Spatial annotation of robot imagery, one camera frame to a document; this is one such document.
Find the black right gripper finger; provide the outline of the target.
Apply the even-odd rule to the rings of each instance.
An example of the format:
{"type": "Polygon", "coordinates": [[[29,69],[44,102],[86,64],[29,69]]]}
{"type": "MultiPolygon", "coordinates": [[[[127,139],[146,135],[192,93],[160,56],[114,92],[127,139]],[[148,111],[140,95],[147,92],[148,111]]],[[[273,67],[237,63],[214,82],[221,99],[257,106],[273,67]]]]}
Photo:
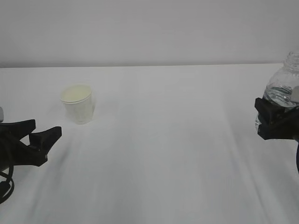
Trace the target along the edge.
{"type": "Polygon", "coordinates": [[[261,114],[257,116],[261,124],[257,133],[264,140],[298,140],[299,139],[299,111],[273,114],[265,119],[261,114]]]}
{"type": "Polygon", "coordinates": [[[285,107],[272,104],[264,98],[255,99],[255,108],[258,111],[257,120],[260,125],[282,125],[289,121],[285,107]]]}

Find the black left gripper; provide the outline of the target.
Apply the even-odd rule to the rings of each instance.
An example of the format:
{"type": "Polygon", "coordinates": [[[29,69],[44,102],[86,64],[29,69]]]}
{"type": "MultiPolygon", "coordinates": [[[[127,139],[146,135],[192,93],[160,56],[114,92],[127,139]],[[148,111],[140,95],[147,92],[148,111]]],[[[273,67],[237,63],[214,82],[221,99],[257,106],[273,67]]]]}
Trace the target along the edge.
{"type": "Polygon", "coordinates": [[[36,129],[34,119],[1,123],[0,131],[0,171],[14,166],[40,167],[48,161],[48,153],[62,136],[60,126],[43,132],[32,133],[36,129]],[[29,135],[29,145],[21,139],[29,135]]]}

